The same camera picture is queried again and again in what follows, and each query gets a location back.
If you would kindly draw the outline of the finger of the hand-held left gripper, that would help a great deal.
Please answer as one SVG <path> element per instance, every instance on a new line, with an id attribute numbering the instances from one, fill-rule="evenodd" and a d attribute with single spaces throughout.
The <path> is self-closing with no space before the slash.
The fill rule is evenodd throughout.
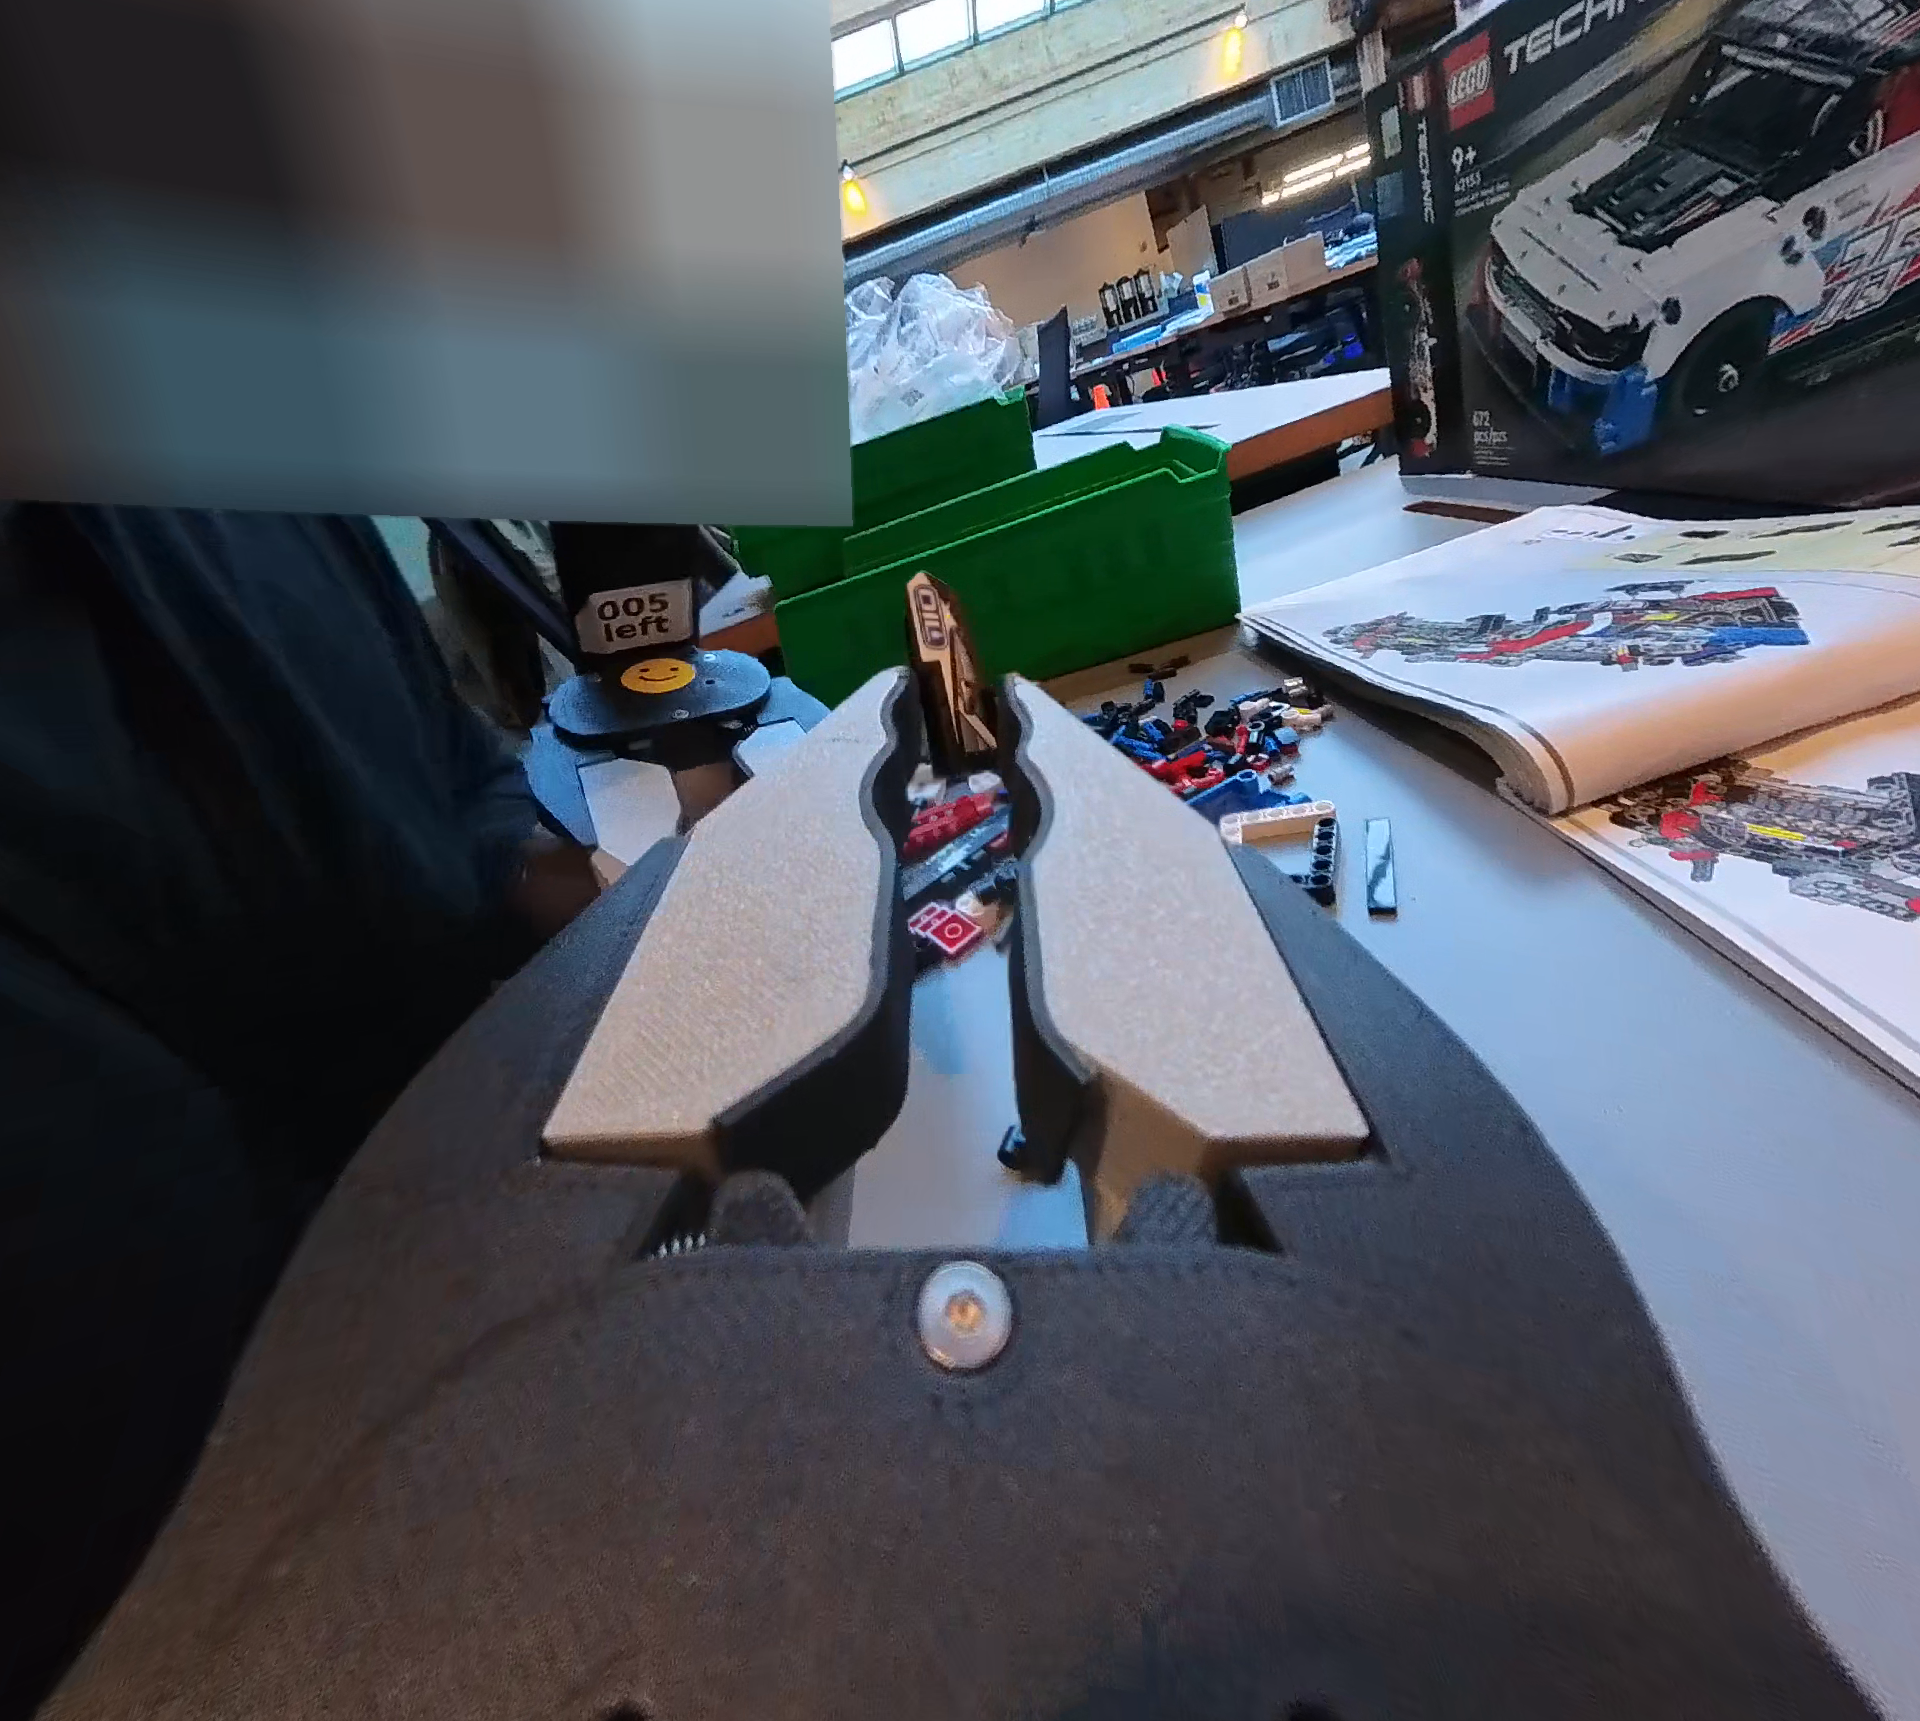
<path id="1" fill-rule="evenodd" d="M 596 850 L 618 864 L 638 863 L 681 835 L 683 804 L 669 768 L 640 761 L 592 761 L 578 768 Z"/>

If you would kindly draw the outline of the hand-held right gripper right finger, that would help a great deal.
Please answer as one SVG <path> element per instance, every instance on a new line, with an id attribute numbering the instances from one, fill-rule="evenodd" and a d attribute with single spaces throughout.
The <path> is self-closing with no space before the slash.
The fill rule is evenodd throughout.
<path id="1" fill-rule="evenodd" d="M 1212 1199 L 1269 1167 L 1349 1164 L 1373 1126 L 1245 870 L 1261 867 L 1045 687 L 1001 687 L 1020 847 L 1017 1116 L 1066 1120 L 1087 1236 L 1149 1181 Z"/>

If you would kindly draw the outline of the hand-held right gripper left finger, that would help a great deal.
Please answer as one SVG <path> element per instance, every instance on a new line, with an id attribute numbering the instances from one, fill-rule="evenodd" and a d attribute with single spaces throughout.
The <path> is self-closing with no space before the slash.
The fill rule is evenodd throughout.
<path id="1" fill-rule="evenodd" d="M 885 668 L 677 845 L 549 1156 L 810 1201 L 879 1146 L 909 1089 L 914 768 L 917 683 Z"/>

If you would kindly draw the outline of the pile of toy bricks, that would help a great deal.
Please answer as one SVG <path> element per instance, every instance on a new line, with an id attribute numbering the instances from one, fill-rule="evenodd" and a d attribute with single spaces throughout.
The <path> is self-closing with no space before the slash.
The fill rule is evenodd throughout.
<path id="1" fill-rule="evenodd" d="M 1224 815 L 1315 800 L 1292 779 L 1303 739 L 1333 719 L 1327 697 L 1300 677 L 1284 677 L 1231 698 L 1203 690 L 1170 698 L 1168 683 L 1181 677 L 1184 662 L 1132 664 L 1137 692 L 1103 701 L 1081 723 L 1198 812 L 1216 836 Z M 985 944 L 1001 941 L 1015 912 L 1023 847 L 1015 840 L 1013 794 L 999 767 L 990 762 L 982 772 L 949 777 L 928 761 L 909 786 L 909 807 L 900 870 L 907 923 L 925 903 L 941 901 L 974 910 L 988 929 Z M 918 966 L 914 956 L 917 974 L 936 966 Z"/>

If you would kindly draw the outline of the brown printed toy panel piece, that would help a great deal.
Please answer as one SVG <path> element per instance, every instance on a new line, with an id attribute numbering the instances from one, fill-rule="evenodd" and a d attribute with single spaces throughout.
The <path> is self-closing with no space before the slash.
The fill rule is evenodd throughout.
<path id="1" fill-rule="evenodd" d="M 907 583 L 909 664 L 923 701 L 928 759 L 949 775 L 982 772 L 997 761 L 997 690 L 953 588 L 928 570 Z"/>

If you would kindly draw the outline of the person's left forearm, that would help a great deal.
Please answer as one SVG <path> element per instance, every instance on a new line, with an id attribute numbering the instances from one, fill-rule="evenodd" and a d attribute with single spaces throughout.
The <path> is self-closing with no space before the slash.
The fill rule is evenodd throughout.
<path id="1" fill-rule="evenodd" d="M 530 950 L 536 817 L 366 516 L 5 505 L 5 1717 L 307 1221 Z"/>

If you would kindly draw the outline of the grey desk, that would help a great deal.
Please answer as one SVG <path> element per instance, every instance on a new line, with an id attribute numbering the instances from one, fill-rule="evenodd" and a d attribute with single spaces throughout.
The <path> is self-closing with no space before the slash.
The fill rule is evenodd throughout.
<path id="1" fill-rule="evenodd" d="M 1261 602 L 1472 533 L 1384 462 L 1236 513 Z M 1492 792 L 1472 744 L 1340 695 L 1300 779 L 1333 919 L 1512 1093 L 1609 1229 L 1742 1512 L 1886 1717 L 1919 1711 L 1917 1097 Z M 1387 819 L 1399 917 L 1369 917 Z M 997 1164 L 1005 958 L 925 979 L 907 1106 L 823 1197 L 857 1247 L 1081 1244 L 1073 1172 Z"/>

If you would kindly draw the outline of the person's left hand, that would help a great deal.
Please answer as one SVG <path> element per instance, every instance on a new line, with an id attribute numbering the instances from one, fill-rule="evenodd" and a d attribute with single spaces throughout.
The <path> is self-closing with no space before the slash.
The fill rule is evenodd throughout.
<path id="1" fill-rule="evenodd" d="M 520 847 L 506 906 L 534 944 L 565 932 L 625 875 L 628 864 L 600 847 L 538 830 Z"/>

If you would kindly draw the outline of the green plastic bin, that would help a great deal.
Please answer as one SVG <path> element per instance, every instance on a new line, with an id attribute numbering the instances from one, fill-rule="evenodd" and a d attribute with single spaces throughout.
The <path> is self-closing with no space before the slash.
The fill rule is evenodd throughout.
<path id="1" fill-rule="evenodd" d="M 836 705 L 904 662 L 918 572 L 957 597 L 990 681 L 1058 678 L 1231 624 L 1228 451 L 1168 427 L 853 533 L 839 580 L 777 604 L 787 677 Z"/>
<path id="2" fill-rule="evenodd" d="M 966 408 L 917 420 L 853 446 L 853 520 L 842 527 L 738 527 L 741 569 L 780 597 L 844 576 L 844 549 L 909 514 L 934 508 L 1035 468 L 1028 395 L 1010 389 Z"/>

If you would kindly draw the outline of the clear plastic bags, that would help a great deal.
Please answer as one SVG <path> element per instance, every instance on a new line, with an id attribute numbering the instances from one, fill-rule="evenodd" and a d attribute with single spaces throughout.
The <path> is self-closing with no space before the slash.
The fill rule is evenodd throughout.
<path id="1" fill-rule="evenodd" d="M 997 399 L 1027 380 L 1020 331 L 985 289 L 942 273 L 844 296 L 853 445 Z"/>

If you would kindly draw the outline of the open instruction booklet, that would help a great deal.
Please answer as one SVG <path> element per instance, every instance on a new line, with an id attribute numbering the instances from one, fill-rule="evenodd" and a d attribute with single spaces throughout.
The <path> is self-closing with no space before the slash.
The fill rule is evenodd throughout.
<path id="1" fill-rule="evenodd" d="M 1537 508 L 1248 604 L 1919 1087 L 1919 508 Z"/>

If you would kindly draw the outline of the wooden table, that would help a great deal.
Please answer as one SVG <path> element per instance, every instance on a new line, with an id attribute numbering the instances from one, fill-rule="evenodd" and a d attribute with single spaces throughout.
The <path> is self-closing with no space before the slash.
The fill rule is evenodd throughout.
<path id="1" fill-rule="evenodd" d="M 1395 420 L 1393 380 L 1387 368 L 1337 373 L 1323 378 L 1176 397 L 1077 415 L 1032 438 L 1038 467 L 1077 461 L 1127 442 L 1153 445 L 1164 428 L 1212 434 L 1227 445 L 1235 482 L 1307 461 L 1325 451 L 1389 428 Z"/>

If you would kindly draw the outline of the toy car set box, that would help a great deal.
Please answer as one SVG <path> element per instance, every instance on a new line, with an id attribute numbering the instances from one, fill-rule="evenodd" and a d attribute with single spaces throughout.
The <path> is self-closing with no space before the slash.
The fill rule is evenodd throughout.
<path id="1" fill-rule="evenodd" d="M 1410 482 L 1914 505 L 1919 0 L 1452 0 L 1365 104 Z"/>

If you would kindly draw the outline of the metal ventilation duct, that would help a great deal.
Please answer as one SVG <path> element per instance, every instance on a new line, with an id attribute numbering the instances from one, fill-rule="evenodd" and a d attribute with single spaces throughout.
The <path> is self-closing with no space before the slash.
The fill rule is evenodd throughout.
<path id="1" fill-rule="evenodd" d="M 900 228 L 857 241 L 842 263 L 842 286 L 947 270 L 1087 210 L 1164 180 L 1196 156 L 1272 130 L 1277 76 L 1261 76 L 1196 118 L 1137 132 L 1103 152 L 1087 152 L 1058 169 L 1041 169 L 1010 186 L 955 205 Z"/>

